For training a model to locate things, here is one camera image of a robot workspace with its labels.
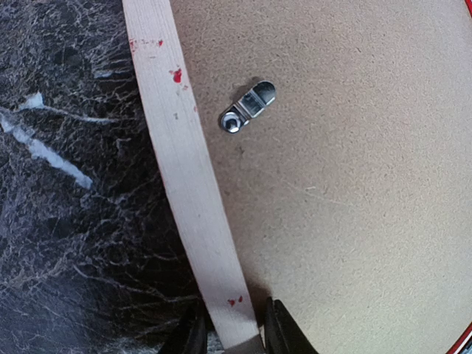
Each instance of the metal clip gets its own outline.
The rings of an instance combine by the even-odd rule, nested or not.
[[[274,84],[261,81],[221,116],[221,127],[237,133],[244,125],[261,114],[275,100]]]

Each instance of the red paint spot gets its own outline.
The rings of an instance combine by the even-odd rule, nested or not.
[[[138,49],[138,41],[136,41],[135,39],[130,39],[130,49],[131,52],[134,53],[136,49]]]
[[[181,83],[182,82],[182,69],[177,70],[174,74],[174,81],[176,83]]]
[[[465,3],[467,4],[467,8],[469,9],[469,12],[472,15],[472,1],[471,0],[465,0]]]

